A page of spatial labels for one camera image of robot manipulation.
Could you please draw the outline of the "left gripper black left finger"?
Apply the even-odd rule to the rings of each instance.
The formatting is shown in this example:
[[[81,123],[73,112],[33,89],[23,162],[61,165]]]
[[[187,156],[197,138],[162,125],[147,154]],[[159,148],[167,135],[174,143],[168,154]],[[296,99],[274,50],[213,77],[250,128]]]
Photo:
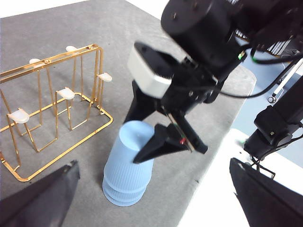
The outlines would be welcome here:
[[[80,179],[77,160],[0,201],[2,227],[60,227]]]

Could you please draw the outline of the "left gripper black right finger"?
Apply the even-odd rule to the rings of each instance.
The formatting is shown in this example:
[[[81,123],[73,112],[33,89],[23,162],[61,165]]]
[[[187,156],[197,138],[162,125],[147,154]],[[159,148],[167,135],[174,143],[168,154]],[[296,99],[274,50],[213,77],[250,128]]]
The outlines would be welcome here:
[[[251,227],[301,227],[303,196],[237,158],[229,172],[235,195]]]

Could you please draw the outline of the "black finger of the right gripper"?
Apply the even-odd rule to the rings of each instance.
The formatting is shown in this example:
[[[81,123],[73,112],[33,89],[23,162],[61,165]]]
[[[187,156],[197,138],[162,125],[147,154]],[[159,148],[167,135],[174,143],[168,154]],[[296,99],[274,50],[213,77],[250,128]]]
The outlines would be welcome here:
[[[125,117],[125,122],[142,121],[154,112],[164,114],[160,100],[144,94],[135,80],[132,81],[133,100]]]
[[[154,135],[140,149],[133,159],[133,163],[139,164],[163,155],[188,150],[184,138],[171,123],[168,126],[156,124]]]

